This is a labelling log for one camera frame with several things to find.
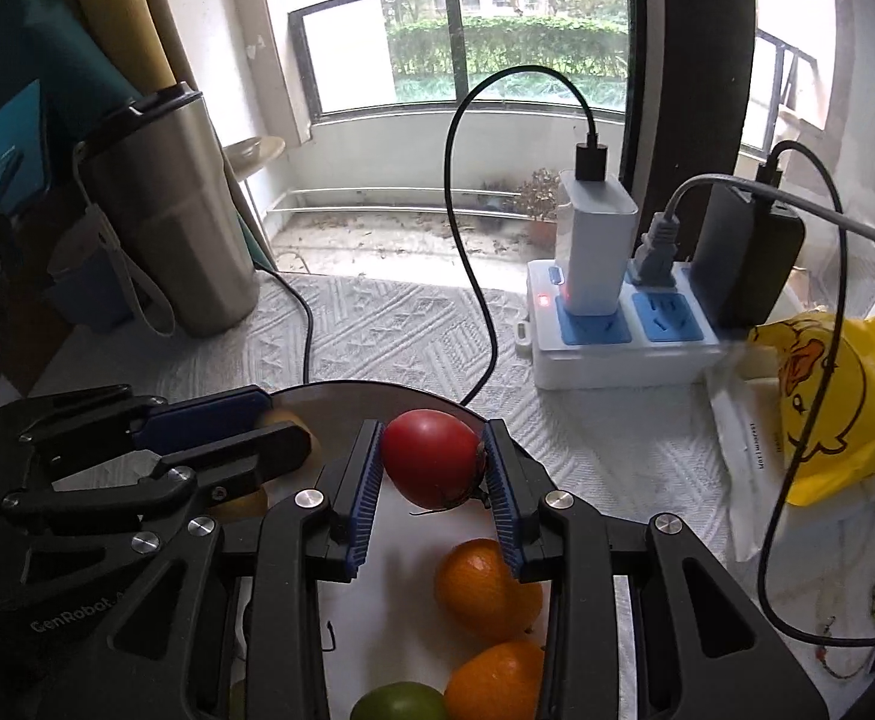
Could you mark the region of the white plate dark rim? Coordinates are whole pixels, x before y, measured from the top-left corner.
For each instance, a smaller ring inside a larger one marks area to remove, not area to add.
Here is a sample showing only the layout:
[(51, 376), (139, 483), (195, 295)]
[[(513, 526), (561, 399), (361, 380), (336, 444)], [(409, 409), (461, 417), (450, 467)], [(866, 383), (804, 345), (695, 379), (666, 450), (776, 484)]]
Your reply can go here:
[[(271, 502), (291, 502), (314, 488), (318, 472), (350, 453), (367, 421), (392, 421), (408, 410), (449, 413), (478, 433), (486, 417), (468, 406), (414, 388), (378, 382), (325, 382), (271, 395), (273, 408), (304, 422), (320, 455), (300, 472), (271, 484)], [(453, 670), (481, 652), (480, 642), (449, 621), (437, 606), (434, 574), (457, 544), (496, 535), (489, 509), (470, 500), (445, 514), (426, 514), (382, 481), (366, 564), (348, 583), (320, 580), (312, 629), (304, 642), (317, 651), (315, 676), (305, 681), (302, 709), (268, 709), (266, 697), (288, 684), (276, 655), (260, 644), (248, 652), (247, 718), (346, 718), (375, 688), (400, 681), (442, 691)]]

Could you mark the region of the white power strip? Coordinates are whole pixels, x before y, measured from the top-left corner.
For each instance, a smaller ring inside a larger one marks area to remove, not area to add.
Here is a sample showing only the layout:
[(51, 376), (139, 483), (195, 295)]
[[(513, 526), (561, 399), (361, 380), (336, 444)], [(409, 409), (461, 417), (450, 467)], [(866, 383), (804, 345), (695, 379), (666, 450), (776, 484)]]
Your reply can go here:
[(626, 283), (609, 316), (574, 316), (551, 260), (528, 264), (528, 314), (513, 325), (515, 349), (531, 359), (540, 390), (683, 385), (730, 351), (694, 296), (689, 266), (673, 266), (672, 288)]

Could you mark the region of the potted plant on balcony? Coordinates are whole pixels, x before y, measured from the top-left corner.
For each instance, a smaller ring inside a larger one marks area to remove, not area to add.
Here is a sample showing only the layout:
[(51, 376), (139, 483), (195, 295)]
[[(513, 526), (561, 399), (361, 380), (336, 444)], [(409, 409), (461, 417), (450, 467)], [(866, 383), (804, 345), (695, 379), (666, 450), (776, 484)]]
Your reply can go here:
[(520, 184), (513, 208), (528, 220), (528, 240), (545, 252), (556, 245), (556, 193), (561, 179), (553, 169), (540, 167)]

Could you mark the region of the black charger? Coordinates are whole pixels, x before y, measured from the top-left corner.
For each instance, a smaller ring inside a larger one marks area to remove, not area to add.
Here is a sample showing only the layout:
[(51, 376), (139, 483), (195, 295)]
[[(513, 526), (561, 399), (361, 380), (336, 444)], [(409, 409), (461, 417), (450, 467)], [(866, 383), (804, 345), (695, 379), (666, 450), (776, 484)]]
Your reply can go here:
[(784, 203), (712, 187), (689, 284), (719, 335), (743, 337), (768, 320), (805, 236), (805, 223)]

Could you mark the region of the green lime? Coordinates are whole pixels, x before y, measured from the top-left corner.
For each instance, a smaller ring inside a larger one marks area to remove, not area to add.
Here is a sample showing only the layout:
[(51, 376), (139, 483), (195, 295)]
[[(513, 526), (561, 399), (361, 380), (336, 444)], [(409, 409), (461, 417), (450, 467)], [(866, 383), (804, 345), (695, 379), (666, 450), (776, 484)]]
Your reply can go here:
[(446, 720), (444, 696), (414, 681), (380, 686), (364, 694), (350, 713), (351, 720)]

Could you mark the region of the orange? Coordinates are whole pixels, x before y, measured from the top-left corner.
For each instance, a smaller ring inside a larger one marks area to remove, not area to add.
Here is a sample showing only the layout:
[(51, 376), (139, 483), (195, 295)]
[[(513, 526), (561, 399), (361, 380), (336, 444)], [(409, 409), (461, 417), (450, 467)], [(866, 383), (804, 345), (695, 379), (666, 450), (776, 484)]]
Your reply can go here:
[(481, 644), (517, 639), (543, 611), (543, 589), (513, 577), (496, 539), (460, 543), (434, 574), (434, 598), (447, 619)]
[(444, 691), (447, 717), (535, 718), (544, 666), (545, 651), (531, 640), (489, 647), (450, 675)]

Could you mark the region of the steel thermos mug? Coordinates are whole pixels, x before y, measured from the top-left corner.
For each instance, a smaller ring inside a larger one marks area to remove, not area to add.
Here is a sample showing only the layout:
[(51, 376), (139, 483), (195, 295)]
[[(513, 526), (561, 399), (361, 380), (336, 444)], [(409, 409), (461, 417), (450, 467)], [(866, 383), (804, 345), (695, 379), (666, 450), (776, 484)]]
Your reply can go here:
[(83, 213), (50, 255), (49, 298), (107, 333), (213, 337), (258, 301), (254, 261), (203, 94), (187, 83), (130, 101), (71, 156)]

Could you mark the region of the red tomato back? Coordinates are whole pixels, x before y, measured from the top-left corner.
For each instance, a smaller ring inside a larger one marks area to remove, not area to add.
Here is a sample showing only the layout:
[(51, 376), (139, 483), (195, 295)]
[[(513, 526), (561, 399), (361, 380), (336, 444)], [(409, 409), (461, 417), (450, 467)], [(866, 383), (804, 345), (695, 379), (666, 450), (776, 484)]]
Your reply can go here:
[(474, 495), (483, 477), (481, 440), (444, 411), (411, 410), (384, 427), (380, 460), (401, 495), (424, 511), (445, 511)]

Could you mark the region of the balcony railing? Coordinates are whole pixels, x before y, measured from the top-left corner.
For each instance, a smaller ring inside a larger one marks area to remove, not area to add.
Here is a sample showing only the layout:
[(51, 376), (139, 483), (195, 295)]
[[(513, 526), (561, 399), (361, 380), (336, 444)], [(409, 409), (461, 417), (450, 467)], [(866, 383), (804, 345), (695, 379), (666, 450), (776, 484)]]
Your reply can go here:
[(629, 0), (325, 0), (288, 16), (316, 121), (449, 107), (514, 65), (566, 75), (620, 121), (629, 82)]

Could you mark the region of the teal curtain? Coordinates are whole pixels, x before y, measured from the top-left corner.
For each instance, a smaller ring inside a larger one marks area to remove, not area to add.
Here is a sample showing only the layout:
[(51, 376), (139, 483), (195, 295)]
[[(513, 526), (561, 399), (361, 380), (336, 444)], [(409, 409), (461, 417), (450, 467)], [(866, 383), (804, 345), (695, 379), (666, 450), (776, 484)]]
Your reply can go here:
[(141, 93), (67, 0), (0, 0), (0, 107), (34, 80), (42, 88), (47, 193), (68, 192), (74, 145)]

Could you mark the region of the white charger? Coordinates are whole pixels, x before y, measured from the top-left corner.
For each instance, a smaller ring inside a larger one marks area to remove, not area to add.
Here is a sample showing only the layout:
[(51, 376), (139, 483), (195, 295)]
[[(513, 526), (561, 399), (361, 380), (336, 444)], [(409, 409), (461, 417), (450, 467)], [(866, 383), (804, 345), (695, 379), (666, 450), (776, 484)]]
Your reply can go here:
[(554, 260), (570, 314), (615, 312), (638, 218), (638, 205), (616, 177), (579, 181), (572, 171), (559, 174)]

